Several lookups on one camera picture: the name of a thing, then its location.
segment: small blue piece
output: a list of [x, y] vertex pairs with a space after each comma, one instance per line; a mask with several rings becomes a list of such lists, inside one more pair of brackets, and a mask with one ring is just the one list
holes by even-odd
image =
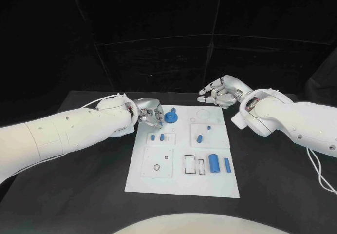
[[212, 173], [221, 172], [218, 155], [209, 155], [209, 169]]
[[198, 136], [196, 141], [198, 141], [198, 143], [202, 143], [202, 135]]
[[167, 123], [176, 123], [176, 121], [177, 121], [176, 108], [173, 108], [172, 111], [166, 113], [164, 121]]
[[226, 165], [226, 172], [231, 173], [231, 165], [229, 165], [229, 161], [228, 158], [225, 158], [225, 165]]

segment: table surface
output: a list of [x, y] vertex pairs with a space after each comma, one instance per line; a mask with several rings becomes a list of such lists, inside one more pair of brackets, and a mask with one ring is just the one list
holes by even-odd
[[[69, 92], [59, 111], [110, 92]], [[206, 105], [198, 94], [128, 93], [163, 105]], [[306, 148], [275, 131], [258, 136], [224, 110], [241, 198], [124, 192], [136, 132], [23, 171], [0, 204], [0, 233], [110, 234], [152, 217], [209, 213], [245, 218], [294, 234], [336, 233], [337, 196], [317, 181]], [[337, 187], [337, 158], [319, 154], [323, 175]]]

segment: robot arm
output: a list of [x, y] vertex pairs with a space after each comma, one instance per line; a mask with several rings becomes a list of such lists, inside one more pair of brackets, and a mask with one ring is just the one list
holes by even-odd
[[160, 101], [116, 96], [101, 98], [95, 110], [80, 108], [0, 128], [0, 183], [26, 167], [133, 133], [137, 120], [162, 128]]
[[208, 91], [212, 91], [212, 96], [199, 97], [199, 101], [215, 103], [225, 109], [241, 102], [239, 112], [232, 118], [241, 129], [249, 126], [264, 137], [281, 130], [297, 144], [337, 157], [337, 108], [310, 102], [294, 103], [272, 89], [254, 91], [232, 76], [218, 79], [199, 94]]

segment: blue gear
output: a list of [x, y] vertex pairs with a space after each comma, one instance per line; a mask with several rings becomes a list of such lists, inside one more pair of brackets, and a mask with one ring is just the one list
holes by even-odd
[[176, 108], [173, 108], [172, 111], [166, 113], [164, 121], [167, 123], [176, 123], [176, 121], [177, 121]]

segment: robotic hand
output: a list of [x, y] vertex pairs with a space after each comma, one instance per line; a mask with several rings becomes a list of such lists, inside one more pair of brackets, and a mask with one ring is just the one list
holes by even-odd
[[[101, 101], [95, 110], [85, 108]], [[0, 184], [28, 167], [134, 132], [136, 122], [162, 128], [160, 101], [111, 95], [82, 108], [0, 128]]]
[[304, 147], [337, 157], [337, 108], [310, 102], [294, 103], [272, 89], [252, 90], [235, 77], [224, 76], [199, 92], [198, 100], [228, 109], [241, 102], [239, 112], [232, 122], [244, 129], [247, 126], [267, 137], [281, 130], [290, 139]]

